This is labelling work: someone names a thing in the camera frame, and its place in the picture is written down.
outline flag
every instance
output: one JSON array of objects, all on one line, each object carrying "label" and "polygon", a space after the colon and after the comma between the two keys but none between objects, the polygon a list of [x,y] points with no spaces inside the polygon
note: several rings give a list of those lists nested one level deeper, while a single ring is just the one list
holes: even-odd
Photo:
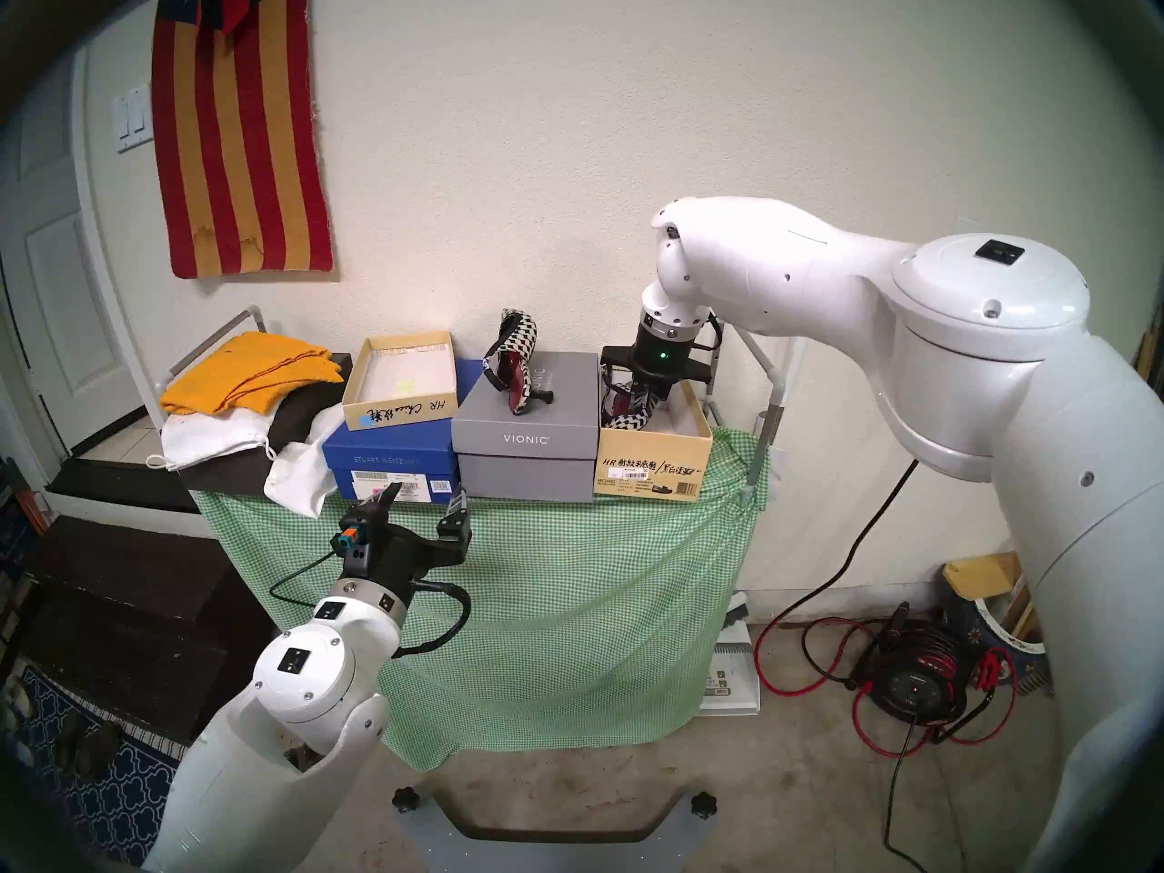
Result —
[{"label": "flag", "polygon": [[158,0],[151,91],[173,274],[331,271],[307,0]]}]

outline door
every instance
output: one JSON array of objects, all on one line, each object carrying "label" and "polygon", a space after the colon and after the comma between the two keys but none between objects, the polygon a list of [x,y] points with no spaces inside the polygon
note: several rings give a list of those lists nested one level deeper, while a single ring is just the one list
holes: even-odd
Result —
[{"label": "door", "polygon": [[70,90],[64,61],[0,135],[0,262],[34,386],[71,452],[142,400],[90,272]]}]

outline black knob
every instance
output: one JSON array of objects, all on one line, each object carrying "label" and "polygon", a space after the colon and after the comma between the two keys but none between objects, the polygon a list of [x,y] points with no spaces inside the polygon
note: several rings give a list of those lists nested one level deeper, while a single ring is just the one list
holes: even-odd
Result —
[{"label": "black knob", "polygon": [[707,792],[701,792],[691,799],[691,812],[700,819],[710,819],[716,815],[716,810],[718,810],[716,799]]},{"label": "black knob", "polygon": [[411,786],[407,788],[398,788],[396,789],[396,794],[392,795],[392,807],[395,807],[400,814],[411,814],[420,807],[420,795],[418,795]]}]

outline metal stand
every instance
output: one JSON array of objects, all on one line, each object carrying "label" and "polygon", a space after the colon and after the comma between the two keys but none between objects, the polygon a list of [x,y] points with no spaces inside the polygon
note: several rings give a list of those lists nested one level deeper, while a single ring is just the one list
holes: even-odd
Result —
[{"label": "metal stand", "polygon": [[187,353],[185,356],[178,360],[176,364],[171,365],[170,370],[165,374],[165,377],[162,378],[162,381],[159,381],[154,386],[154,393],[157,397],[161,397],[163,393],[165,393],[165,389],[170,386],[170,383],[175,378],[177,378],[183,371],[185,371],[187,367],[192,365],[194,360],[201,356],[210,347],[213,347],[215,343],[218,343],[219,340],[227,334],[227,332],[236,327],[239,322],[244,321],[246,319],[254,319],[255,328],[257,328],[261,332],[267,331],[267,325],[263,324],[263,313],[260,312],[258,306],[248,306],[237,315],[235,315],[233,319],[230,319],[230,321],[228,321],[226,325],[223,325],[221,328],[214,332],[210,338],[207,338],[197,347],[194,347],[194,349],[192,349],[190,353]]},{"label": "metal stand", "polygon": [[[728,329],[728,325],[724,324],[724,329]],[[783,369],[778,369],[776,364],[768,359],[768,355],[764,352],[759,343],[755,342],[753,338],[746,331],[734,329],[739,335],[739,339],[744,341],[744,345],[752,352],[755,361],[760,363],[760,368],[764,369],[764,374],[768,376],[768,381],[772,382],[772,393],[768,397],[768,409],[764,414],[764,427],[760,430],[760,442],[755,445],[755,453],[752,455],[752,463],[747,468],[747,481],[740,489],[740,497],[747,503],[752,499],[752,495],[755,492],[757,482],[760,481],[760,471],[764,469],[764,456],[772,443],[776,440],[776,431],[780,428],[780,419],[785,414],[785,396],[788,384],[788,379],[792,377],[795,368],[800,364],[800,357],[803,353],[804,345],[801,338],[793,338],[793,343],[790,346],[790,357],[787,363],[785,363]],[[723,417],[719,413],[719,407],[716,406],[715,399],[712,399],[712,393],[716,386],[716,372],[719,370],[719,350],[723,349],[723,345],[716,348],[711,353],[711,381],[708,382],[708,389],[703,396],[703,414],[715,420],[717,426],[723,426]]]},{"label": "metal stand", "polygon": [[423,788],[399,789],[392,805],[432,873],[679,873],[710,835],[716,815],[716,800],[701,792],[680,797],[662,823],[639,842],[492,842],[461,832]]}]

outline green checkered tablecloth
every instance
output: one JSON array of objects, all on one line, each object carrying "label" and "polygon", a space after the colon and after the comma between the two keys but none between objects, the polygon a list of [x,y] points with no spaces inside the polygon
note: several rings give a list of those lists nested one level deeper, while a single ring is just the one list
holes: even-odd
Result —
[{"label": "green checkered tablecloth", "polygon": [[[463,566],[430,577],[473,596],[473,616],[431,654],[384,665],[391,702],[384,741],[417,769],[466,748],[525,751],[653,741],[700,708],[711,650],[768,496],[768,470],[746,504],[740,488],[755,438],[728,428],[698,502],[597,497],[592,504],[476,498]],[[279,626],[310,610],[267,590],[327,551],[347,502],[318,520],[257,497],[194,499],[235,568]],[[397,503],[392,519],[435,537],[442,509]],[[317,601],[339,576],[332,559],[285,585]],[[459,605],[420,594],[404,643],[433,638]]]}]

